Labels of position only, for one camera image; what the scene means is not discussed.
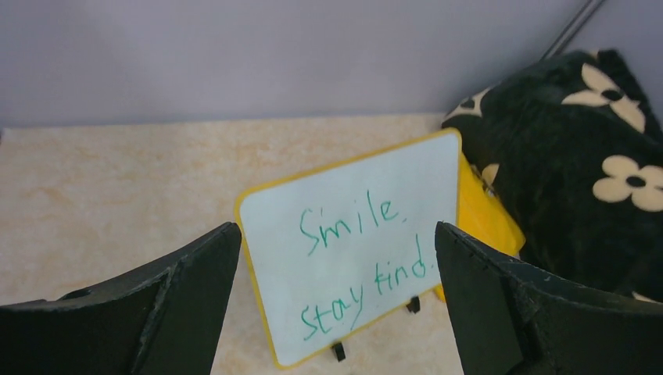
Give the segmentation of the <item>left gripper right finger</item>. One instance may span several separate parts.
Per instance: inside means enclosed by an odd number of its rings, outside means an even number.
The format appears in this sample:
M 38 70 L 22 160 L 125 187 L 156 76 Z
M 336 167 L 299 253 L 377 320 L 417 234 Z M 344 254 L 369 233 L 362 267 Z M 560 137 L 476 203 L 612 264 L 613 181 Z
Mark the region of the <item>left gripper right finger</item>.
M 435 228 L 450 322 L 466 374 L 659 374 L 662 306 L 577 284 Z

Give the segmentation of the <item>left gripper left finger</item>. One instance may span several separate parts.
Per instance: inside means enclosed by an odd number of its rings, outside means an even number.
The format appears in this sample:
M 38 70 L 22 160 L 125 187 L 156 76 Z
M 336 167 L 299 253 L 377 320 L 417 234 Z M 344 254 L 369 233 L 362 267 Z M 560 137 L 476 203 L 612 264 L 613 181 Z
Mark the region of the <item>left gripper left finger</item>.
M 210 373 L 241 244 L 227 222 L 62 298 L 4 305 L 2 373 Z

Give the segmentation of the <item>yellow-framed whiteboard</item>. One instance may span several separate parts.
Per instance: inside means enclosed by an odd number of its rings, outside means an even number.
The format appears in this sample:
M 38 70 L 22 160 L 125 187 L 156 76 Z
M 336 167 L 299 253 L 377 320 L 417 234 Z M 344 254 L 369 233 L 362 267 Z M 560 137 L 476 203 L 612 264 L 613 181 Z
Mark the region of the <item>yellow-framed whiteboard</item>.
M 241 193 L 235 218 L 274 364 L 298 366 L 440 285 L 461 135 L 440 130 Z

